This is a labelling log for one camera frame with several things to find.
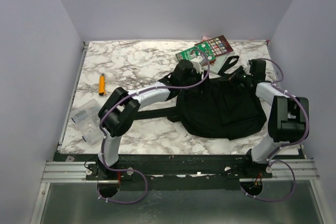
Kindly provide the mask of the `black student backpack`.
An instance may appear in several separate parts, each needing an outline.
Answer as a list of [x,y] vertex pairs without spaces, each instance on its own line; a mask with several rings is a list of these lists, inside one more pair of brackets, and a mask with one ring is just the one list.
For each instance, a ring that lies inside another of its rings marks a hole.
[[180,91],[175,106],[141,111],[135,119],[166,117],[171,122],[181,122],[190,134],[205,138],[235,140],[258,133],[267,121],[260,99],[254,90],[230,80],[226,74],[238,58],[229,57],[218,78]]

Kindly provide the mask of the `green book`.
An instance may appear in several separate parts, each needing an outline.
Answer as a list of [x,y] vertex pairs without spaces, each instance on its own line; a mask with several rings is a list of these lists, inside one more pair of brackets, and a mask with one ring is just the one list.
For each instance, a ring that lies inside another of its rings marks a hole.
[[202,51],[208,57],[209,61],[215,60],[215,54],[212,51],[212,47],[207,42],[202,42],[193,46],[192,48],[178,52],[175,54],[175,56],[178,61],[182,59],[191,61],[198,56],[201,56],[201,58],[203,58],[202,54],[199,51]]

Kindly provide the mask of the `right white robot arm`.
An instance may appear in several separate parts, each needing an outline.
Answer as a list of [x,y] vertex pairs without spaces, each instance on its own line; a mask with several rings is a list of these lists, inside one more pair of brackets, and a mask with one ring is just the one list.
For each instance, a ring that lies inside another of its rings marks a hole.
[[[277,80],[266,80],[267,61],[280,72]],[[281,89],[278,84],[283,79],[284,73],[279,65],[266,58],[250,60],[247,67],[240,66],[232,73],[233,81],[249,88],[257,98],[271,106],[268,133],[250,150],[254,163],[268,164],[283,148],[300,144],[309,135],[309,101]]]

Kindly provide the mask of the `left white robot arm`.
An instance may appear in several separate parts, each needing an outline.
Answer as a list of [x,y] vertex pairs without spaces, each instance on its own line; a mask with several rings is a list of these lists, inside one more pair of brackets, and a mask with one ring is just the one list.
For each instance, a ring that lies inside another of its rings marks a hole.
[[133,91],[116,88],[98,112],[99,129],[103,133],[98,154],[100,162],[112,167],[118,161],[121,137],[130,129],[140,109],[168,101],[182,89],[193,88],[201,82],[202,75],[196,72],[193,64],[182,60],[173,72],[150,86]]

